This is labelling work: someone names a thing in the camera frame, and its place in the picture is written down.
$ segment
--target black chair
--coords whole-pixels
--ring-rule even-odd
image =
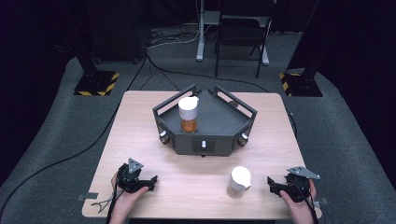
[[[269,25],[276,12],[276,4],[273,0],[226,0],[220,9],[219,29],[216,40],[216,74],[218,76],[219,53],[221,45],[252,46],[253,50],[258,47],[260,52],[259,65],[256,78],[259,77],[262,65],[262,53],[265,40],[269,31]],[[268,19],[260,25],[257,18]]]

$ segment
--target wooden table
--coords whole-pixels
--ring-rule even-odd
[[[130,217],[283,219],[290,218],[283,200],[270,193],[267,176],[285,183],[287,168],[304,166],[281,97],[275,93],[236,92],[234,95],[258,111],[249,141],[229,157],[177,155],[159,139],[152,108],[175,95],[174,91],[127,91],[114,120],[90,192],[82,208],[85,217],[105,217],[92,203],[107,200],[111,177],[133,158],[144,164],[140,179],[159,180],[138,202]],[[226,187],[235,166],[246,166],[251,188],[232,198]]]

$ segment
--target yellow black hazard stripe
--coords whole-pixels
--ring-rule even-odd
[[[290,85],[288,81],[286,80],[286,76],[283,73],[279,74],[280,76],[280,81],[282,82],[283,90],[285,91],[287,96],[292,96],[291,91],[290,91]],[[300,74],[288,74],[288,76],[294,76],[294,77],[299,77]]]
[[[114,89],[114,86],[116,85],[117,78],[119,78],[120,73],[116,73],[113,75],[111,78],[111,81],[109,82],[108,86],[106,89],[103,89],[102,91],[75,91],[75,95],[83,95],[83,96],[105,96],[109,95],[111,91]]]

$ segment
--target hand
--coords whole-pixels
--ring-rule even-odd
[[[312,181],[312,179],[309,179],[309,190],[311,191],[312,198],[315,200],[315,197],[317,196],[317,190],[315,189],[314,181]],[[280,197],[282,197],[283,201],[285,201],[285,203],[288,205],[291,219],[293,220],[294,224],[314,223],[311,210],[305,201],[295,203],[289,194],[283,190],[280,191]]]
[[[114,187],[117,179],[117,173],[111,179],[111,186]],[[136,202],[149,190],[149,187],[143,187],[135,193],[128,193],[124,191],[117,199],[111,214],[110,224],[123,224],[125,219],[134,209]]]

